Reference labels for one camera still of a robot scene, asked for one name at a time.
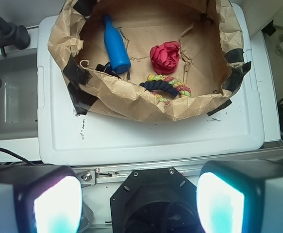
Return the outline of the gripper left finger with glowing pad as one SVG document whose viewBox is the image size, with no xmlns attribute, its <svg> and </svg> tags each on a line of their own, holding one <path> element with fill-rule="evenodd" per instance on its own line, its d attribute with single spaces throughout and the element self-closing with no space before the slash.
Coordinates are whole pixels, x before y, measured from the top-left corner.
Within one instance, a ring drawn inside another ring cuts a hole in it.
<svg viewBox="0 0 283 233">
<path fill-rule="evenodd" d="M 76 233 L 82 201 L 69 166 L 0 166 L 0 233 Z"/>
</svg>

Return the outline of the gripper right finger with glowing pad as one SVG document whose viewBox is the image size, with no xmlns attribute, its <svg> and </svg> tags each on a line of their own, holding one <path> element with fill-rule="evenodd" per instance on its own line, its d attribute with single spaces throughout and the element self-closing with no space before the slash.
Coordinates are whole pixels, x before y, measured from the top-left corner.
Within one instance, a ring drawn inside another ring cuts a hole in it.
<svg viewBox="0 0 283 233">
<path fill-rule="evenodd" d="M 207 233 L 283 233 L 283 159 L 208 161 L 196 198 Z"/>
</svg>

